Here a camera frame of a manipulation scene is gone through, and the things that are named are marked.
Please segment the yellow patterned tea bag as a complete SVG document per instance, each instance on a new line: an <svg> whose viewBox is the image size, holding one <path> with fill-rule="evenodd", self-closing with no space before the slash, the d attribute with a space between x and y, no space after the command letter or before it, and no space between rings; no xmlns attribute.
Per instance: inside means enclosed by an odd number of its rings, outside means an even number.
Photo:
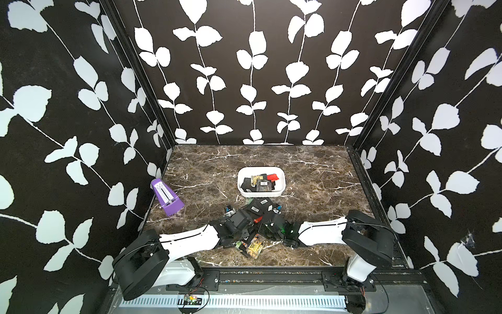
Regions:
<svg viewBox="0 0 502 314"><path fill-rule="evenodd" d="M264 242L262 240L253 240L247 247L247 254L253 259L257 259L264 248Z"/></svg>

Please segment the large red tea bag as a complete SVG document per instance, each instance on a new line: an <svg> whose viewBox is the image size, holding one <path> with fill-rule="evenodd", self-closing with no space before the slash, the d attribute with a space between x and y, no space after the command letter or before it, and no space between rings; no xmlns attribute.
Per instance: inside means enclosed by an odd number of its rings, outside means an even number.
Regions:
<svg viewBox="0 0 502 314"><path fill-rule="evenodd" d="M277 174L270 174L267 176L267 180L268 181L271 181L271 182L275 182L275 181L278 181L279 180L279 177Z"/></svg>

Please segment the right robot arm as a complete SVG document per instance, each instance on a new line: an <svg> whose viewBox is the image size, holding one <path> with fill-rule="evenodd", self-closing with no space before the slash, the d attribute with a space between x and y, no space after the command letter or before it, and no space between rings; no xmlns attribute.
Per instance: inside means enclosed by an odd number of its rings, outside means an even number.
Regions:
<svg viewBox="0 0 502 314"><path fill-rule="evenodd" d="M351 248L354 255L336 277L340 285L361 286L377 268L392 266L395 232L357 210L322 222L288 222L279 213L269 211L258 219L258 225L261 235L294 249L321 244Z"/></svg>

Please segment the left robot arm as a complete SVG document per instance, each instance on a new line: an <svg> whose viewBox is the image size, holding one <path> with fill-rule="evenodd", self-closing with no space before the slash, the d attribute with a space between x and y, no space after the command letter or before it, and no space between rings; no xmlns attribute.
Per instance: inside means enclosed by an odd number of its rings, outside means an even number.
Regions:
<svg viewBox="0 0 502 314"><path fill-rule="evenodd" d="M195 266L180 260L200 251L233 245L250 235L254 219L239 210L231 217L211 221L198 229L178 234L148 230L112 262L125 301L134 300L155 286L185 285L196 274Z"/></svg>

